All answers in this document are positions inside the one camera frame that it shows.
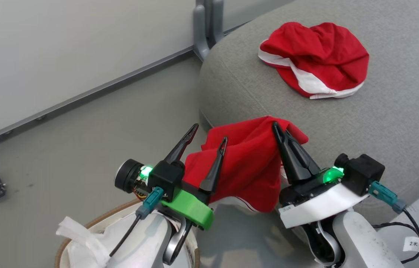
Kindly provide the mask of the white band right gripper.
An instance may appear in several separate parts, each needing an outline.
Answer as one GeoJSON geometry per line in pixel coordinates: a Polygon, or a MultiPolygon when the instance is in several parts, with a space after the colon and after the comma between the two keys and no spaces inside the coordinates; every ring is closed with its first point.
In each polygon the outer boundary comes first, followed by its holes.
{"type": "Polygon", "coordinates": [[[272,125],[282,165],[290,184],[279,194],[278,213],[290,229],[337,215],[368,197],[358,195],[342,184],[342,168],[321,170],[315,160],[288,130],[278,122],[272,125]]]}

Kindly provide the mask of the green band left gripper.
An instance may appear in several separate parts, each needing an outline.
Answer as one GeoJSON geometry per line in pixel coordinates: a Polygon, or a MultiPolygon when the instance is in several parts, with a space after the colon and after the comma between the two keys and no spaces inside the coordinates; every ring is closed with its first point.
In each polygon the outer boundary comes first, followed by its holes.
{"type": "MultiPolygon", "coordinates": [[[[178,162],[198,128],[198,123],[193,124],[164,161],[160,161],[155,167],[145,166],[133,159],[126,160],[119,167],[115,176],[115,187],[126,193],[145,194],[142,207],[137,210],[141,220],[155,210],[157,205],[163,205],[197,227],[204,230],[211,227],[213,211],[197,196],[183,189],[184,167],[178,162]]],[[[216,193],[227,145],[228,137],[225,136],[206,178],[199,185],[199,191],[216,193]]]]}

